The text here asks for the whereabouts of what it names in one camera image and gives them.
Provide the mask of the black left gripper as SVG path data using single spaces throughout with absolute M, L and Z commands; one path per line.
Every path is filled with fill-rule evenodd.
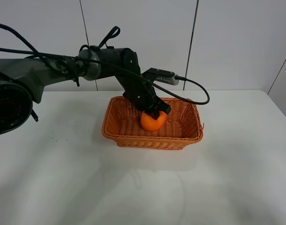
M 118 73 L 115 77 L 125 90 L 123 96 L 137 110 L 149 112 L 154 120 L 159 118 L 160 112 L 170 113 L 170 105 L 157 97 L 154 88 L 149 83 L 125 73 Z

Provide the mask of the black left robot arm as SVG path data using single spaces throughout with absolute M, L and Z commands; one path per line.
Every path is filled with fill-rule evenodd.
M 49 56 L 0 59 L 0 135 L 21 126 L 29 117 L 38 119 L 33 110 L 40 103 L 46 86 L 64 82 L 94 81 L 115 77 L 124 89 L 124 97 L 139 111 L 157 119 L 171 108 L 156 95 L 151 83 L 164 70 L 151 68 L 142 73 L 136 52 L 129 48 L 83 47 L 76 58 Z

